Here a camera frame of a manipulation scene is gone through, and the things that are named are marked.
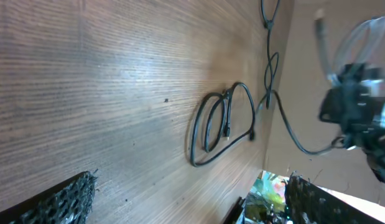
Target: power cord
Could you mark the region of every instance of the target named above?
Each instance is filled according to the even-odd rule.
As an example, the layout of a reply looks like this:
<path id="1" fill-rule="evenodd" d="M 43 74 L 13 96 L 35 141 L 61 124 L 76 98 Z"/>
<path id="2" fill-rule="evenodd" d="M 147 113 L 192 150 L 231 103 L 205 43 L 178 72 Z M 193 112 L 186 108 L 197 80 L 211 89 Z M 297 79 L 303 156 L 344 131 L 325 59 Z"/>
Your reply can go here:
<path id="1" fill-rule="evenodd" d="M 276 72 L 278 69 L 279 52 L 275 52 L 270 57 L 269 45 L 270 45 L 271 31 L 272 31 L 272 28 L 274 27 L 274 20 L 275 20 L 277 11 L 278 11 L 280 1 L 281 0 L 278 0 L 274 14 L 272 16 L 272 19 L 269 20 L 269 19 L 267 19 L 266 15 L 264 13 L 264 3 L 263 3 L 263 0 L 261 0 L 261 14 L 262 14 L 262 18 L 264 20 L 264 27 L 268 30 L 268 34 L 267 34 L 267 60 L 268 60 L 268 63 L 267 63 L 266 71 L 264 73 L 264 87 L 266 89 L 266 94 L 260 100 L 256 110 L 254 109 L 253 99 L 252 99 L 252 96 L 249 92 L 248 87 L 244 83 L 241 83 L 241 82 L 235 83 L 229 90 L 226 90 L 223 94 L 209 93 L 202 99 L 202 103 L 199 107 L 197 117 L 195 118 L 195 123 L 193 125 L 191 147 L 190 147 L 190 163 L 194 167 L 204 166 L 204 165 L 209 164 L 210 162 L 214 161 L 222 153 L 224 153 L 228 148 L 230 148 L 232 145 L 234 145 L 240 139 L 242 139 L 243 137 L 245 137 L 247 135 L 249 135 L 249 140 L 253 141 L 254 137 L 255 137 L 255 133 L 254 133 L 253 128 L 254 128 L 254 122 L 256 120 L 256 113 L 258 113 L 258 111 L 260 110 L 260 106 L 262 105 L 264 100 L 266 100 L 266 108 L 269 109 L 272 94 L 275 95 L 275 98 L 276 98 L 277 103 L 279 105 L 279 111 L 281 112 L 282 119 L 285 123 L 285 126 L 286 126 L 288 133 L 290 134 L 290 137 L 292 138 L 293 142 L 296 144 L 296 146 L 302 152 L 304 152 L 305 154 L 308 154 L 308 155 L 320 155 L 320 154 L 323 154 L 323 153 L 326 153 L 326 152 L 332 150 L 334 148 L 334 145 L 337 143 L 337 140 L 339 138 L 334 139 L 328 147 L 326 147 L 325 149 L 319 150 L 319 151 L 312 152 L 312 151 L 308 151 L 308 150 L 304 149 L 304 147 L 301 145 L 301 143 L 297 139 L 296 135 L 294 134 L 292 128 L 290 127 L 290 124 L 289 124 L 289 122 L 286 118 L 286 115 L 285 115 L 285 111 L 282 107 L 281 99 L 278 95 L 278 92 L 276 92 L 275 90 L 272 89 L 273 80 L 275 78 L 275 75 L 276 75 Z M 273 68 L 271 62 L 275 57 L 276 57 L 276 65 L 275 65 L 275 68 Z M 269 84 L 267 85 L 267 72 L 268 72 L 268 70 L 271 74 L 271 77 L 270 77 Z M 233 96 L 234 90 L 237 86 L 241 86 L 245 89 L 246 94 L 248 95 L 248 98 L 250 101 L 250 105 L 251 105 L 251 109 L 252 109 L 252 123 L 250 125 L 250 128 L 245 133 L 243 133 L 242 135 L 237 137 L 234 141 L 229 143 L 226 147 L 224 147 L 220 152 L 215 154 L 210 159 L 208 159 L 204 162 L 195 162 L 195 144 L 196 144 L 197 134 L 198 134 L 198 125 L 199 125 L 200 116 L 202 115 L 202 111 L 203 111 L 207 101 L 212 97 L 218 98 L 218 100 L 215 102 L 215 104 L 213 105 L 213 107 L 210 110 L 208 121 L 206 124 L 206 130 L 205 130 L 205 140 L 203 143 L 204 144 L 203 148 L 204 148 L 205 152 L 209 153 L 217 146 L 222 135 L 224 135 L 227 138 L 230 136 L 230 133 L 231 133 L 231 127 L 230 127 L 230 125 L 231 125 L 231 121 L 230 121 L 230 119 L 231 119 L 231 102 L 232 102 L 232 96 Z M 214 143 L 211 145 L 211 147 L 209 147 L 209 132 L 211 129 L 211 121 L 213 119 L 213 115 L 214 115 L 215 110 L 217 109 L 217 107 L 220 104 L 221 104 L 220 130 L 218 131 L 218 134 L 217 134 L 217 137 L 216 137 Z"/>

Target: wood grain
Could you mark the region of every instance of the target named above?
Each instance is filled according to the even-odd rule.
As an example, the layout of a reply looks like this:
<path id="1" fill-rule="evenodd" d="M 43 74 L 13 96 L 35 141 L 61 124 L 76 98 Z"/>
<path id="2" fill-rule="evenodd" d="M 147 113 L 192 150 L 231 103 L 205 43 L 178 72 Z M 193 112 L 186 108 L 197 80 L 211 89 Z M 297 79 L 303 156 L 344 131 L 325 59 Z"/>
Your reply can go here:
<path id="1" fill-rule="evenodd" d="M 292 10 L 274 27 L 281 56 Z M 220 223 L 262 168 L 272 112 L 199 169 L 190 123 L 235 81 L 258 103 L 265 43 L 259 1 L 0 1 L 0 211 L 99 169 L 88 223 Z M 235 138 L 251 119 L 242 90 L 232 116 Z"/>

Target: beige wall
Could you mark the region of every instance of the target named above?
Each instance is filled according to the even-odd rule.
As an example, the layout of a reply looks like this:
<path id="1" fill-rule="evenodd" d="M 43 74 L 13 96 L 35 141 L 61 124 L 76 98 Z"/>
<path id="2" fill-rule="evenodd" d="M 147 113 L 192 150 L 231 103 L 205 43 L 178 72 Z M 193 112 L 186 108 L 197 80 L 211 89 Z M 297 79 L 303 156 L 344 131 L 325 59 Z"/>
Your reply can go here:
<path id="1" fill-rule="evenodd" d="M 314 13 L 325 9 L 331 61 L 341 39 L 360 21 L 385 15 L 385 0 L 321 0 L 295 2 L 279 93 L 290 125 L 307 149 L 320 149 L 338 134 L 338 126 L 317 119 L 329 89 L 320 68 L 313 34 Z M 385 38 L 371 61 L 385 69 Z M 306 156 L 290 139 L 278 108 L 275 109 L 265 169 L 280 175 L 298 170 L 316 185 L 385 206 L 385 190 L 360 150 L 335 149 L 324 156 Z"/>

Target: wooden table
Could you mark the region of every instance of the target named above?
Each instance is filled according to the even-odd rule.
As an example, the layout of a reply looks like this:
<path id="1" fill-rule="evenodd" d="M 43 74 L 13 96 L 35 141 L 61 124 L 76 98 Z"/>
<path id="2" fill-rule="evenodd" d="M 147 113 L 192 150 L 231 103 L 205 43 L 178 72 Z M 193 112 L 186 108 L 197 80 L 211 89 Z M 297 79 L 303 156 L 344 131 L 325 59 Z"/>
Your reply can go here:
<path id="1" fill-rule="evenodd" d="M 272 36 L 281 65 L 293 5 Z M 266 35 L 258 0 L 0 1 L 0 211 L 98 169 L 88 223 L 220 223 L 262 168 L 272 111 L 254 142 L 201 168 L 191 122 L 235 81 L 258 103 Z M 249 110 L 240 88 L 230 140 Z"/>

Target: wooden surface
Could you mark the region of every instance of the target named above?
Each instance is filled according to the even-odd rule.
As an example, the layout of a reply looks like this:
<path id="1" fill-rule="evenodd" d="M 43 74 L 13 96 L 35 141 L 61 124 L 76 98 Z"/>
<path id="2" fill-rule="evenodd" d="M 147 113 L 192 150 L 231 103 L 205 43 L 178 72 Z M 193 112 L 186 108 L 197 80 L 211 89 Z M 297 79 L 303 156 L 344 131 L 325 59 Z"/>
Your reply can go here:
<path id="1" fill-rule="evenodd" d="M 274 28 L 281 62 L 292 8 Z M 88 223 L 220 223 L 262 168 L 272 113 L 198 169 L 190 123 L 235 81 L 258 102 L 265 46 L 257 0 L 0 1 L 0 211 L 99 169 Z M 236 91 L 231 139 L 249 110 Z"/>

